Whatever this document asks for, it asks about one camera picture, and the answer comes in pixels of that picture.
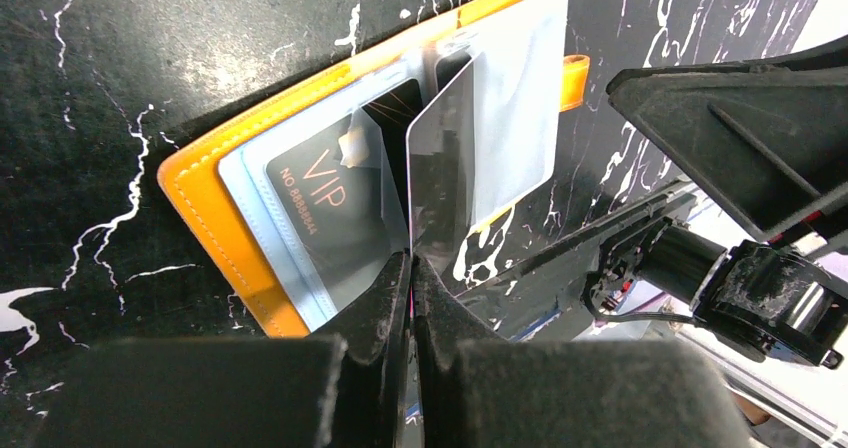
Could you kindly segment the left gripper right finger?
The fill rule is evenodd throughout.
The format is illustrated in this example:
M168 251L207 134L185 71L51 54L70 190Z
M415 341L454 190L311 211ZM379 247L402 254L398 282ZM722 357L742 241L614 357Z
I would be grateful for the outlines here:
M428 447L745 447L717 370L670 341L509 342L415 258Z

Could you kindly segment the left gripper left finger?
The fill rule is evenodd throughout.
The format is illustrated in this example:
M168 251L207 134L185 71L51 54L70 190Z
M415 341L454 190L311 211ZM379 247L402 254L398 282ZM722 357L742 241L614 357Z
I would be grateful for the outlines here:
M395 447L412 259L303 338L125 339L71 368L35 447Z

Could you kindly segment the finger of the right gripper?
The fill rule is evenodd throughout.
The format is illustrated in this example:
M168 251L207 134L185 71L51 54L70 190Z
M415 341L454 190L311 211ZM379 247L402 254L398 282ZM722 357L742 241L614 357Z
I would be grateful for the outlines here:
M610 106L749 235L847 239L847 41L761 60L626 69Z

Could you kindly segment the black VIP card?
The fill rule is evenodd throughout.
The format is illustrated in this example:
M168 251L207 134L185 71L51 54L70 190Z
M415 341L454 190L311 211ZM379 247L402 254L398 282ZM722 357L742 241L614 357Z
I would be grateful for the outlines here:
M264 171L335 311L358 298L407 241L402 137L419 114L407 78L344 109L297 118L302 139L274 152Z

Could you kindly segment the silver grey card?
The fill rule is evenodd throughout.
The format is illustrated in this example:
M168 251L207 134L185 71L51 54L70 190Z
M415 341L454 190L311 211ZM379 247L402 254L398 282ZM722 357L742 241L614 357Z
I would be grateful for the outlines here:
M450 55L435 65L437 94L406 134L410 245L442 275L471 224L474 168L474 62Z

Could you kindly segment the orange card holder wallet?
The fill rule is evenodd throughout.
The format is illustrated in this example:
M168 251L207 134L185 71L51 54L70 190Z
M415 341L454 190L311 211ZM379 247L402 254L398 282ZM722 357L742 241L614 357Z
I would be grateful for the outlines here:
M418 23L247 109L161 164L157 180L163 192L266 335L303 337L309 330L226 190L219 161L277 123L397 61L407 50L520 1L473 0Z

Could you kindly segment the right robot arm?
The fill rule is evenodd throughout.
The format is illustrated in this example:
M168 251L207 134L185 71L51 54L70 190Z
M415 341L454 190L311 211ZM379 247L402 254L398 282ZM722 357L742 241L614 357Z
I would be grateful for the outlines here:
M759 60L626 69L610 106L747 239L724 248L654 211L607 239L581 302L604 322L711 332L761 362L837 369L847 284L847 41Z

